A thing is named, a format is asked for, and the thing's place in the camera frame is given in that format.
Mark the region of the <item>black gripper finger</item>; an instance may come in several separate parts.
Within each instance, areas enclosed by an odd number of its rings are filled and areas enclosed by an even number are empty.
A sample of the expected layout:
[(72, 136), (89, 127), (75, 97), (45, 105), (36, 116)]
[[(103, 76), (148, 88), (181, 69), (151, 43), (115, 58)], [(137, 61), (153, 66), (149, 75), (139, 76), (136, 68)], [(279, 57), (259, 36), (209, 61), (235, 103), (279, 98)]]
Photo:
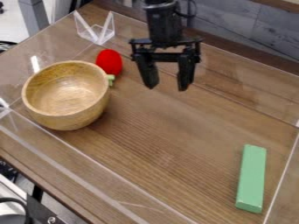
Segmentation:
[(185, 49), (179, 56), (179, 73), (177, 73), (177, 88), (180, 91), (185, 91), (192, 84), (193, 71), (196, 64), (196, 54), (192, 49)]
[(135, 53), (135, 63), (139, 69), (144, 85), (152, 89), (159, 84), (157, 68), (148, 51), (137, 51)]

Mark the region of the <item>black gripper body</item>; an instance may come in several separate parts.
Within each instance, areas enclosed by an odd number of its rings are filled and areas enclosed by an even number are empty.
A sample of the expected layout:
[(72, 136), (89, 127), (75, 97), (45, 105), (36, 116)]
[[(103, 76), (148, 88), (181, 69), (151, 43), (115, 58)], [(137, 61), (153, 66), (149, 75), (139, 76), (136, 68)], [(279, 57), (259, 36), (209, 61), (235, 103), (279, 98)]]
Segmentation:
[(201, 37), (181, 37), (173, 42), (153, 42), (149, 38), (132, 38), (128, 41), (132, 61), (153, 64), (187, 59), (189, 63), (196, 64), (201, 60), (201, 41)]

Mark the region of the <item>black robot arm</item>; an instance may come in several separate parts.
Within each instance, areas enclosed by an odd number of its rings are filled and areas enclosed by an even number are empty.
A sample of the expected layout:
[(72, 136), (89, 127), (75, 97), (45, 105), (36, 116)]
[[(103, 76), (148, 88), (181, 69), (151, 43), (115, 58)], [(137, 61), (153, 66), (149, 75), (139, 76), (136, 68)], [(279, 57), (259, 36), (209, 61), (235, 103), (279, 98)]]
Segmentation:
[(149, 38), (132, 38), (131, 59), (136, 63), (144, 85), (152, 89), (159, 84), (156, 62), (176, 62), (177, 89), (185, 91), (193, 82), (195, 67), (201, 62), (201, 38), (183, 35), (181, 18), (191, 15), (180, 12), (177, 0), (144, 0)]

